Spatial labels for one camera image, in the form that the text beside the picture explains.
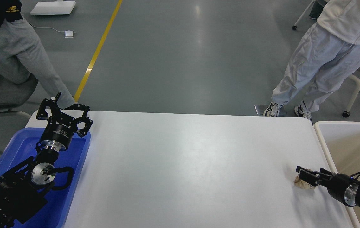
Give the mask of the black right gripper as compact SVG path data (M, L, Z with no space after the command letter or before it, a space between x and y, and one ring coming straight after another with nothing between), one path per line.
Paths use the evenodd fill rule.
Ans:
M313 185L323 185L328 190L330 196L341 202L345 206L356 206L356 195L359 184L346 174L336 174L321 168L319 171L311 171L301 166L296 167L299 179Z

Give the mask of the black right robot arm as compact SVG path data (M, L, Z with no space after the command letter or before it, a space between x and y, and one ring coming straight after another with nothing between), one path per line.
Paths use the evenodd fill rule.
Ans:
M334 173L323 168L320 171L310 171L301 166L296 167L299 179L314 187L325 186L331 197L345 206L360 208L360 172L350 176Z

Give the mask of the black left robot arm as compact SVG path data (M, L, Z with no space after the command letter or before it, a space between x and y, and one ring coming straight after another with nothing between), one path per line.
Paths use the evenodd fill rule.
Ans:
M54 167L61 151L66 151L76 133L84 137L93 124L87 113L89 106L74 103L68 110L81 110L74 118L57 105L61 96L44 99L36 118L46 120L47 126L35 147L37 155L0 175L0 228L14 226L14 221L27 222L46 204L45 195L53 190L68 188L74 177L72 167Z

